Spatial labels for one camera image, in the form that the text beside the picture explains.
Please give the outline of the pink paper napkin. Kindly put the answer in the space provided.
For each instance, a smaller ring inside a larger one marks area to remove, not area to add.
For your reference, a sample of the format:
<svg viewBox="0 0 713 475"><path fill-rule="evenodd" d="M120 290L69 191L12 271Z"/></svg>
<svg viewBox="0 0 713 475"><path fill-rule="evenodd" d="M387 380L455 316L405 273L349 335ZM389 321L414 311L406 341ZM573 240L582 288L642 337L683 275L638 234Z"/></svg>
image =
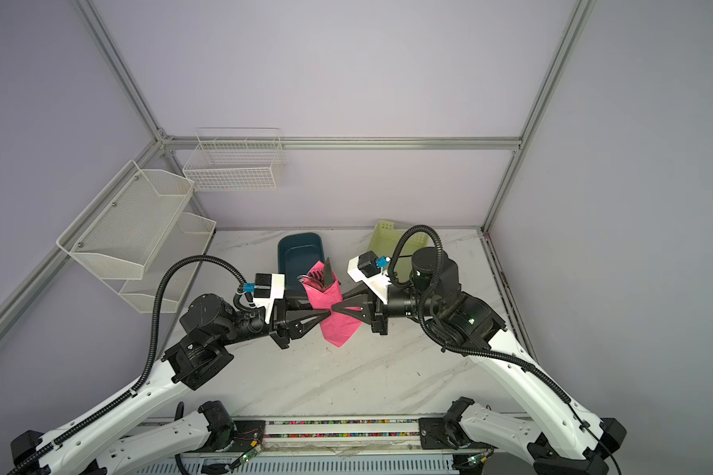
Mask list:
<svg viewBox="0 0 713 475"><path fill-rule="evenodd" d="M329 344L341 348L357 330L362 322L336 312L333 307L343 301L340 283L335 273L326 270L323 261L317 261L306 274L299 277L310 305L315 310L327 310L330 316L320 323L323 338Z"/></svg>

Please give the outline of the knife with teal handle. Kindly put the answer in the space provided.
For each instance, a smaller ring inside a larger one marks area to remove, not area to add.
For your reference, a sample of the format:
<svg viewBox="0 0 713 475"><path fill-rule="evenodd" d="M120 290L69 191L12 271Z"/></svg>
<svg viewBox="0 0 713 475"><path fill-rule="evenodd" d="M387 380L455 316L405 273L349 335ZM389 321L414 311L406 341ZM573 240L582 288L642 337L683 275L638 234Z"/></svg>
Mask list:
<svg viewBox="0 0 713 475"><path fill-rule="evenodd" d="M324 262L324 266L322 269L322 282L325 289L328 289L335 283L330 258L327 258Z"/></svg>

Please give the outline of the fork with teal handle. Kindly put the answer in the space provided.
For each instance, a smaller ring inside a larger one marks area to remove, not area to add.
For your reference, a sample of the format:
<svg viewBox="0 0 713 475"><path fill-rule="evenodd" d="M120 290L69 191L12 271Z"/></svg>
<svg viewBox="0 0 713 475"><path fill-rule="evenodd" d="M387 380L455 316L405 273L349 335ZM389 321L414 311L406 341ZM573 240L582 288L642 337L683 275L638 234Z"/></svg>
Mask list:
<svg viewBox="0 0 713 475"><path fill-rule="evenodd" d="M327 289L322 270L313 270L305 275L300 275L298 280L305 288L310 288L318 292L323 292Z"/></svg>

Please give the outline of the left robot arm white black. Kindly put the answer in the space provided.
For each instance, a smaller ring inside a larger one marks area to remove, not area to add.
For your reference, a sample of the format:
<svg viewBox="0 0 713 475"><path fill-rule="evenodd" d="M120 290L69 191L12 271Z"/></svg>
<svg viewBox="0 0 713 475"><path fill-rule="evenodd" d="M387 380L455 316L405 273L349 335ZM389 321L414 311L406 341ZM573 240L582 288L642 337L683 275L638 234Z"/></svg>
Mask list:
<svg viewBox="0 0 713 475"><path fill-rule="evenodd" d="M214 294L201 295L180 319L185 336L161 358L149 357L131 387L55 431L27 431L14 439L12 471L110 474L112 463L125 460L114 447L116 441L156 410L219 374L233 359L228 346L272 336L280 348L287 348L330 315L327 309L291 308L283 299L247 308Z"/></svg>

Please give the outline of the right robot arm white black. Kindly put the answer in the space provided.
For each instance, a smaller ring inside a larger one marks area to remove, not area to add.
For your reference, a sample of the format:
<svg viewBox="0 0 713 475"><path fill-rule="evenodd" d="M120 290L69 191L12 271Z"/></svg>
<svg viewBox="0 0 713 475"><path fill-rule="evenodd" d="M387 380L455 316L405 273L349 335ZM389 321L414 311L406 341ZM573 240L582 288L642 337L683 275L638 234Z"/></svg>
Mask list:
<svg viewBox="0 0 713 475"><path fill-rule="evenodd" d="M489 304L465 292L448 254L423 247L410 258L409 278L393 272L394 258L372 251L350 260L356 282L338 309L386 334L390 318L417 322L443 352L468 358L491 375L525 410L527 419L496 413L461 396L443 417L420 426L437 445L485 445L531 464L539 474L606 474L627 431L574 401L519 344Z"/></svg>

